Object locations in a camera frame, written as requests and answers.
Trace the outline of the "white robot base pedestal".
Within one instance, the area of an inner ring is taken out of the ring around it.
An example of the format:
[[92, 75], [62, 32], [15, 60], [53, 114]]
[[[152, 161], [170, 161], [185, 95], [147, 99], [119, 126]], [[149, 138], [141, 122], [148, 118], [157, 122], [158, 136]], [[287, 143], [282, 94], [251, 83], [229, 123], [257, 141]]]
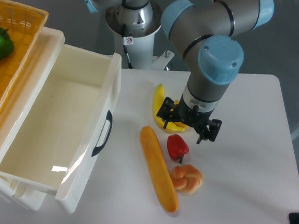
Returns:
[[114, 36], [115, 52], [122, 57], [122, 68], [165, 70], [174, 53], [153, 54], [155, 34], [161, 29], [162, 9], [150, 1], [140, 9], [123, 5], [106, 10], [106, 23]]

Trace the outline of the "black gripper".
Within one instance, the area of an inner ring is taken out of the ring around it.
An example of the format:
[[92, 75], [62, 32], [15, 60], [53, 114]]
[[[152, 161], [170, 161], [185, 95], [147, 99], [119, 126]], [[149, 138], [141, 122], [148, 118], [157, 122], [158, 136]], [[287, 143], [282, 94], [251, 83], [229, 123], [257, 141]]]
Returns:
[[211, 120], [212, 111], [203, 113], [198, 105], [190, 108], [183, 100], [175, 105], [173, 99], [169, 97], [165, 97], [163, 101], [160, 100], [156, 107], [155, 121], [162, 129], [177, 130], [174, 123], [180, 122], [196, 130], [199, 135], [196, 144], [200, 144], [203, 140], [215, 142], [222, 121]]

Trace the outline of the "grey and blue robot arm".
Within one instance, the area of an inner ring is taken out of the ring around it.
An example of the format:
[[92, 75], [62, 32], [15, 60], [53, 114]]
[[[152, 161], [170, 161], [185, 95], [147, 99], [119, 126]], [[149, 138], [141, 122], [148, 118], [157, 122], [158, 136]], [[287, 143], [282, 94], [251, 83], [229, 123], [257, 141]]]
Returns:
[[215, 141], [221, 121], [210, 115], [244, 61], [243, 49], [232, 37], [270, 21], [274, 0], [212, 0], [203, 9], [188, 0], [176, 0], [166, 9], [153, 0], [84, 2], [89, 12], [105, 15], [122, 68], [152, 69], [154, 35], [164, 31], [190, 77], [179, 103], [165, 98], [156, 116], [164, 125], [192, 127], [199, 140]]

